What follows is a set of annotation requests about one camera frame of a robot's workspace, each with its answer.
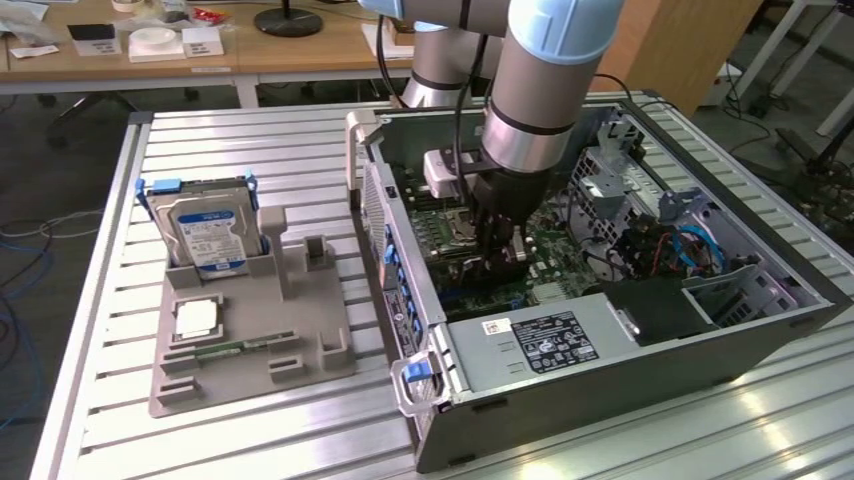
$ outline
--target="metal slotted table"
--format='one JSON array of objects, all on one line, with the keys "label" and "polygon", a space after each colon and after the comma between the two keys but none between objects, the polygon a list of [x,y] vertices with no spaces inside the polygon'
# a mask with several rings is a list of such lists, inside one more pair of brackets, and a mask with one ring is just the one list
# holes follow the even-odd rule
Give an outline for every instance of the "metal slotted table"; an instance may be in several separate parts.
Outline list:
[{"label": "metal slotted table", "polygon": [[[635,94],[641,103],[653,100]],[[615,98],[591,95],[591,98]],[[394,404],[350,220],[345,116],[383,103],[156,114],[128,127],[32,478],[377,480],[816,478],[854,475],[854,311],[737,381],[419,476]],[[854,261],[667,107],[651,117],[846,294]],[[661,150],[670,187],[693,180]],[[262,205],[285,205],[283,240],[335,245],[357,375],[152,419],[147,411],[166,249],[135,204],[138,177],[251,170]]]}]

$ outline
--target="blue cable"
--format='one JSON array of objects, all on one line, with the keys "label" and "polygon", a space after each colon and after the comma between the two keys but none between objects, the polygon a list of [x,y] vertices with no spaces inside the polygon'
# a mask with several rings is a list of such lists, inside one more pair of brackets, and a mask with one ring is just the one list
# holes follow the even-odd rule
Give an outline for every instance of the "blue cable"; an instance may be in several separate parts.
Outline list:
[{"label": "blue cable", "polygon": [[[726,272],[726,258],[724,257],[724,252],[721,252],[721,247],[718,246],[716,241],[712,239],[712,235],[709,235],[709,232],[706,232],[706,230],[704,230],[701,227],[696,227],[693,225],[689,225],[686,227],[681,227],[677,231],[679,233],[690,233],[693,235],[697,235],[701,238],[701,240],[704,242],[706,242],[706,244],[709,245],[709,249],[712,250],[713,256],[716,257],[716,259],[721,263],[721,273]],[[682,252],[682,244],[679,242],[679,235],[674,235],[673,246],[674,246],[674,249],[677,250],[677,253],[679,254],[679,258],[682,259],[682,261],[690,267],[697,268],[697,264],[691,261],[691,259],[687,257],[685,252]]]},{"label": "blue cable", "polygon": [[6,298],[12,300],[23,297],[27,291],[32,287],[35,287],[39,284],[39,282],[44,279],[46,275],[51,270],[51,267],[54,266],[54,255],[51,254],[51,252],[40,248],[22,247],[18,245],[11,245],[4,242],[0,242],[0,247],[8,250],[14,250],[16,252],[38,253],[44,258],[44,261],[42,262],[42,270],[34,276],[34,278],[31,278],[30,281],[26,282],[24,285],[22,285],[19,288],[6,293]]},{"label": "blue cable", "polygon": [[23,325],[15,319],[15,317],[6,314],[0,314],[0,321],[7,323],[7,325],[11,324],[11,326],[18,330],[18,334],[20,335],[24,343],[24,349],[30,354],[30,359],[32,361],[34,369],[36,371],[35,372],[36,387],[34,389],[30,400],[27,400],[27,402],[24,402],[24,404],[15,409],[15,412],[12,412],[12,415],[10,416],[10,418],[7,418],[6,422],[0,424],[0,433],[2,433],[6,427],[15,421],[15,419],[19,418],[27,412],[27,410],[32,408],[34,403],[36,403],[42,399],[44,395],[44,385],[42,380],[44,377],[44,372],[42,370],[42,361],[39,360],[39,354],[36,353],[36,347],[34,345],[32,336],[30,335],[30,330],[27,329],[27,326]]},{"label": "blue cable", "polygon": [[51,252],[40,248],[28,248],[22,247],[19,245],[11,245],[8,243],[0,242],[0,247],[8,250],[14,250],[16,252],[26,253],[36,253],[44,259],[42,262],[42,270],[39,273],[27,281],[18,289],[12,290],[8,293],[0,292],[0,300],[3,300],[3,304],[10,310],[10,314],[0,313],[0,321],[7,324],[10,330],[15,329],[16,335],[19,336],[22,343],[24,344],[24,350],[30,356],[30,360],[32,362],[34,370],[35,370],[35,388],[30,400],[24,402],[12,412],[12,415],[7,418],[7,420],[0,424],[0,433],[10,426],[10,424],[18,419],[36,404],[36,402],[44,396],[44,372],[42,369],[42,361],[39,359],[39,354],[36,352],[35,343],[32,341],[32,335],[30,334],[30,330],[27,326],[18,321],[15,316],[15,312],[12,311],[12,306],[10,305],[10,299],[20,298],[31,288],[34,288],[39,282],[44,279],[48,274],[51,267],[54,266],[54,256]]}]

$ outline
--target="circuit board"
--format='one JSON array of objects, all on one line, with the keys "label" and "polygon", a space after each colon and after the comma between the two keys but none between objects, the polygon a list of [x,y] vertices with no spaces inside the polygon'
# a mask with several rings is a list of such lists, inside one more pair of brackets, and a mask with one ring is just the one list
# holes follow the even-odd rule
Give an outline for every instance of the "circuit board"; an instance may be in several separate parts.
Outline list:
[{"label": "circuit board", "polygon": [[450,321],[577,298],[599,283],[549,203],[527,225],[525,279],[490,288],[454,286],[451,280],[454,269],[478,256],[467,209],[457,203],[442,204],[438,209],[411,210],[410,218]]}]

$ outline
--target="gray floor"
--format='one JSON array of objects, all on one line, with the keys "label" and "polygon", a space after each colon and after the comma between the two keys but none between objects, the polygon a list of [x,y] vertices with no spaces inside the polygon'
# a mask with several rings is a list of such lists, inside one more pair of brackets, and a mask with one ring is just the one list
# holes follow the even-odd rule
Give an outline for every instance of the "gray floor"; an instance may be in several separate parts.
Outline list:
[{"label": "gray floor", "polygon": [[[748,65],[756,55],[769,31],[748,36],[733,59]],[[764,71],[768,80],[782,59],[796,48],[785,44]],[[854,74],[821,57],[817,57],[793,85],[788,99],[790,111],[774,110],[765,124],[769,127],[789,127],[805,134],[810,144],[821,149],[828,140],[813,130],[830,113],[837,103],[854,86]],[[754,88],[745,106],[762,86]],[[127,94],[140,109],[175,111],[195,109],[235,108],[238,99],[228,87],[200,89],[202,98],[188,103],[180,89],[131,92]],[[43,131],[60,107],[67,107],[79,95],[60,95],[54,109],[39,106],[34,96],[22,96],[4,114],[0,114],[0,223],[15,219],[47,219],[78,210],[100,208],[107,197],[115,168],[116,155],[124,131],[124,112],[114,105],[99,105],[80,118],[68,130],[70,147],[52,151],[43,141]],[[295,103],[335,103],[371,100],[366,84],[361,88],[351,83],[318,84],[314,98],[301,92],[298,85],[269,88],[264,91],[270,105]],[[11,101],[0,98],[0,106]],[[720,110],[702,110],[694,116],[696,123],[725,147],[761,135],[761,130],[728,117]],[[742,156],[768,165],[780,163],[780,153],[773,148],[774,140],[766,140],[740,150]],[[849,140],[841,160],[854,159],[854,140]],[[68,226],[84,229],[92,220]],[[42,238],[24,245],[39,247]],[[64,342],[83,286],[95,237],[56,240],[51,248],[55,266],[44,281],[31,293],[15,301],[22,321],[30,326],[36,349],[44,367],[46,388],[50,392],[59,372]],[[28,261],[26,254],[0,249],[0,279],[7,278]],[[0,358],[8,345],[0,346]],[[30,398],[34,386],[31,363],[23,350],[11,367],[0,372],[0,419],[12,415],[15,408]],[[50,393],[26,413],[32,423],[14,425],[0,431],[0,480],[27,478],[36,442],[42,430],[39,417],[44,416]]]}]

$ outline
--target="robotic arm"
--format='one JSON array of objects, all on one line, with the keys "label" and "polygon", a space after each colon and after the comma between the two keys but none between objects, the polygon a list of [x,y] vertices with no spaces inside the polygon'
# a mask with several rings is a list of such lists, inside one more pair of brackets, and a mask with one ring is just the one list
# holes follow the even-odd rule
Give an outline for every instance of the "robotic arm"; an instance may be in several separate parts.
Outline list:
[{"label": "robotic arm", "polygon": [[[417,52],[429,48],[445,51],[449,58],[462,55],[459,46],[466,42],[477,43],[473,33],[505,37],[475,159],[489,167],[479,168],[474,182],[466,184],[486,258],[501,249],[507,253],[506,247],[525,237],[527,220],[543,202],[625,0],[359,1],[386,16],[433,24],[421,24],[422,32],[435,34],[421,35]],[[459,68],[437,62],[437,57],[442,54],[417,53],[414,80],[455,96],[462,87]],[[434,79],[419,72],[430,72]],[[425,104],[413,92],[406,96],[407,101]]]}]

